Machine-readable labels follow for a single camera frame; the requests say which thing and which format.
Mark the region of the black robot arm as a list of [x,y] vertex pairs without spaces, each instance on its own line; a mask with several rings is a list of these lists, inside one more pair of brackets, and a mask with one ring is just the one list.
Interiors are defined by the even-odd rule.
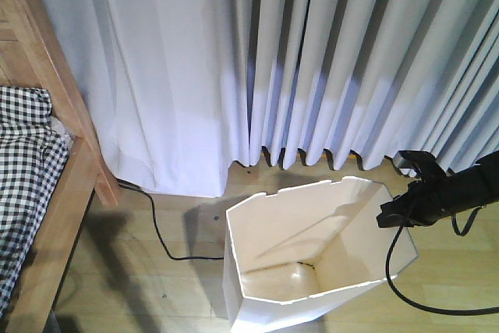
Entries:
[[399,151],[394,163],[416,171],[420,180],[380,206],[377,224],[381,228],[431,226],[442,218],[498,201],[496,151],[453,175],[447,175],[427,151]]

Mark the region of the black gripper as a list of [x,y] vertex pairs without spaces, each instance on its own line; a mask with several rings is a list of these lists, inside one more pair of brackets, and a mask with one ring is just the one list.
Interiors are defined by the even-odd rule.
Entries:
[[406,192],[409,200],[397,196],[380,205],[380,213],[376,217],[378,227],[431,226],[442,218],[451,217],[449,204],[443,198],[450,179],[446,176],[435,182],[411,182]]

